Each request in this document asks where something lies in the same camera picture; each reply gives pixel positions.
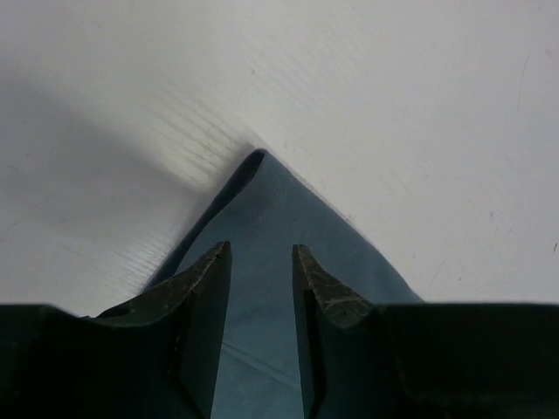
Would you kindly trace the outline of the blue t shirt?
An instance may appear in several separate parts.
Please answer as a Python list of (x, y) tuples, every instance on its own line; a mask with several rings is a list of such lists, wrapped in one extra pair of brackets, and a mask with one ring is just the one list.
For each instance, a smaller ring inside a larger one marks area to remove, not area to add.
[(211, 414), (300, 418), (292, 248), (373, 302), (414, 302), (390, 262), (265, 150), (248, 155), (154, 277), (185, 270), (229, 242), (231, 287)]

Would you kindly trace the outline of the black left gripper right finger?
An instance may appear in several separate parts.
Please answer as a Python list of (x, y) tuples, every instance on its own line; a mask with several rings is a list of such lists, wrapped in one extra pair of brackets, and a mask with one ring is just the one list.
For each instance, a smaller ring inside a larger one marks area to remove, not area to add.
[(293, 303), (306, 418), (384, 417), (384, 344), (372, 304), (295, 245)]

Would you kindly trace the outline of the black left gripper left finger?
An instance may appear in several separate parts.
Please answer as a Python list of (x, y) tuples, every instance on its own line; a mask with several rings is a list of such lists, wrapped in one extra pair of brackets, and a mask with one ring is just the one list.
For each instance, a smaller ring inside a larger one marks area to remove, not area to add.
[(109, 416), (210, 417), (230, 283), (231, 245), (220, 242), (96, 318), (116, 360), (107, 385), (117, 405)]

